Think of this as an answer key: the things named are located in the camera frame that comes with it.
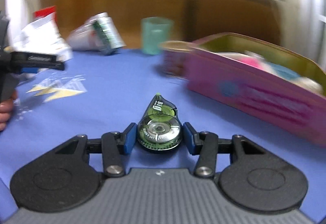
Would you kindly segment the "person's left hand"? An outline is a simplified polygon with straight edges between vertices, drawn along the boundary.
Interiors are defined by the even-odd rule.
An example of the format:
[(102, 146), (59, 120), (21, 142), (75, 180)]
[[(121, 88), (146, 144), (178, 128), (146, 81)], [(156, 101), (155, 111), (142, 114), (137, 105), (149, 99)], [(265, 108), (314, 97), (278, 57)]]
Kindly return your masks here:
[(18, 93), (15, 90), (11, 97), (0, 104), (0, 131), (3, 131), (8, 121), (11, 118), (14, 109), (14, 101), (18, 98)]

